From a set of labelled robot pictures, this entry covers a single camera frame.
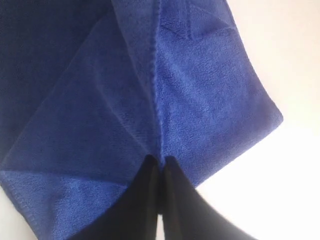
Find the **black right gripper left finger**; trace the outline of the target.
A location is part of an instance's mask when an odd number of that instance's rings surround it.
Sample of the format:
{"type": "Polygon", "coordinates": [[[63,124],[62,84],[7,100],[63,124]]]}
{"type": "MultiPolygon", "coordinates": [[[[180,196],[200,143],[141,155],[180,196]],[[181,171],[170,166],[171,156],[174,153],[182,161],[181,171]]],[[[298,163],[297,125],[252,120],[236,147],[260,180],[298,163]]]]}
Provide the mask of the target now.
{"type": "Polygon", "coordinates": [[[154,240],[158,221],[158,161],[146,155],[130,186],[73,240],[154,240]]]}

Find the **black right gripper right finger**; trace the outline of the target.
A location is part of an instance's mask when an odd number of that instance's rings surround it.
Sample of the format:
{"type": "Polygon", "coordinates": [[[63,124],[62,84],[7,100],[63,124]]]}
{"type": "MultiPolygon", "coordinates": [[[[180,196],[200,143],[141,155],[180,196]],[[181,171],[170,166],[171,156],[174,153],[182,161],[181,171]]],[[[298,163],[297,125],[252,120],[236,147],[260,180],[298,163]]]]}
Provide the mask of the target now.
{"type": "Polygon", "coordinates": [[[197,192],[173,156],[161,173],[161,214],[166,240],[251,240],[197,192]]]}

